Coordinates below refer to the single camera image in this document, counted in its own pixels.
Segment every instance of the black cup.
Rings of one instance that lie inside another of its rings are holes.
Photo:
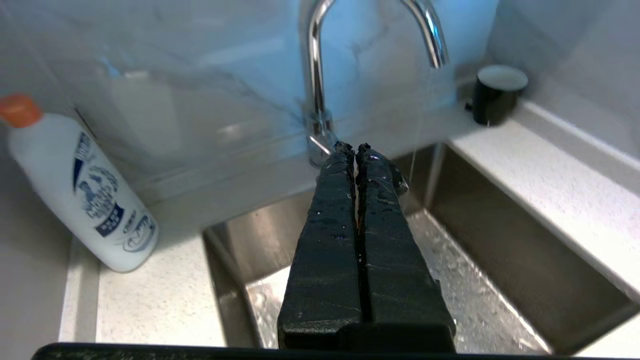
[[[515,108],[518,96],[529,83],[524,72],[507,65],[489,65],[478,71],[473,105],[467,109],[480,125],[496,126]]]

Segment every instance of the chrome faucet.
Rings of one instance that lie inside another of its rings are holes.
[[[401,0],[418,22],[427,47],[431,66],[439,69],[448,61],[447,47],[436,11],[429,0]],[[308,32],[309,70],[314,109],[305,119],[309,160],[320,167],[333,152],[337,137],[332,128],[331,112],[324,106],[324,84],[320,33],[322,21],[335,0],[318,0],[311,15]]]

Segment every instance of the plastic bottle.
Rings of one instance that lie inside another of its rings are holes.
[[[156,246],[156,220],[91,136],[26,95],[0,99],[0,116],[13,127],[11,155],[49,209],[111,269],[140,266]]]

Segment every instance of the sink basin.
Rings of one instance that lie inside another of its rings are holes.
[[[464,353],[572,354],[638,305],[446,144],[393,160],[401,205]],[[313,191],[205,230],[230,347],[277,348],[276,319]]]

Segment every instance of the speckled countertop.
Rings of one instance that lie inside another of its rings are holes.
[[[344,140],[369,142],[390,157],[448,141],[508,195],[557,229],[572,248],[640,293],[640,197],[518,121],[484,129],[455,107],[429,113],[419,127],[416,123],[394,124]],[[95,324],[98,342],[225,346],[202,231],[309,190],[316,175],[317,170],[302,154],[152,206],[161,227],[157,250],[132,273],[100,270],[97,316],[89,325],[79,312],[90,314],[92,309],[79,304],[81,286],[71,284],[60,339],[83,340],[78,329]],[[90,281],[91,276],[82,276],[88,271],[83,269],[79,265],[72,268],[70,279]],[[638,335],[640,316],[580,355],[640,357],[640,345],[630,340]]]

